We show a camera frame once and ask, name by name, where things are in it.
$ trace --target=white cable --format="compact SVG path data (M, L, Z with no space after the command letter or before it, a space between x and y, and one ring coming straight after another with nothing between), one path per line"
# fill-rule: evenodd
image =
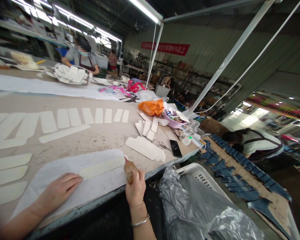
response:
M213 104L209 109L203 111L203 112L207 112L209 111L211 108L213 108L214 105L217 104L217 102L219 102L225 95L227 95L227 93L242 79L242 77L247 73L247 71L249 71L249 69L255 64L255 62L260 58L260 56L264 53L264 51L267 49L267 47L271 44L271 42L275 39L275 37L278 35L278 33L281 31L281 29L284 27L284 25L286 25L287 21L291 18L291 16L294 14L294 12L297 10L297 8L300 5L300 1L298 2L298 4L295 6L295 8L292 10L292 12L289 14L289 16L287 17L287 19L283 22L283 24L281 25L281 27L278 29L278 31L273 35L273 37L270 39L270 41L267 43L267 45L263 48L263 50L259 53L259 55L256 57L256 59L250 64L250 66L244 71L244 73L238 78L238 80L229 88L229 90L221 97L219 98L218 101L215 102L215 104Z
M151 54L150 54L150 64L149 64L149 71L148 74L150 74L150 66L151 66L151 58L152 58L152 50L153 50L153 45L154 45L154 38L156 36L156 29L157 29L157 25L154 26L154 34L153 34L153 41L152 41L152 48L151 48Z

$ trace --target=red banner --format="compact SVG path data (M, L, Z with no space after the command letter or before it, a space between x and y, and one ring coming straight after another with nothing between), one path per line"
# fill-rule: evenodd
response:
M156 47L157 43L153 44L153 50ZM142 42L141 48L151 50L152 42ZM166 52L176 55L185 56L189 50L189 44L176 44L176 43L159 43L158 50L159 52Z

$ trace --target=green wall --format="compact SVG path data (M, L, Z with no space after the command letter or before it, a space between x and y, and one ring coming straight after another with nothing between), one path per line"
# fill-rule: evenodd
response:
M196 71L215 73L242 32L209 26L166 24L160 42L190 44L186 56L169 54L169 60L191 64ZM138 35L131 35L124 40L123 47L133 55L142 52L150 56L150 50L141 49L141 42L152 42L153 34L154 28ZM270 33L253 32L222 75L237 80L272 36ZM239 82L242 88L225 110L227 112L233 110L276 70L300 74L300 36L278 35Z

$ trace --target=smartphone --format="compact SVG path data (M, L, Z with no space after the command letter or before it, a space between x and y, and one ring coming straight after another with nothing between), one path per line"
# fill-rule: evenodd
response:
M174 140L170 140L170 145L171 145L172 154L175 157L182 158L182 154L181 154L178 142L174 141Z

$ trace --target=pink bowl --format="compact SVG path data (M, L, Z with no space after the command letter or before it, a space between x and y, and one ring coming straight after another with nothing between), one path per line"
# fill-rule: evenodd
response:
M164 119L167 119L169 121L168 123L168 126L169 127L172 127L172 128L179 128L181 127L182 125L185 125L187 122L185 123L179 123L173 119L171 119L167 114L166 114L166 110L164 110L163 112L163 115L164 115Z

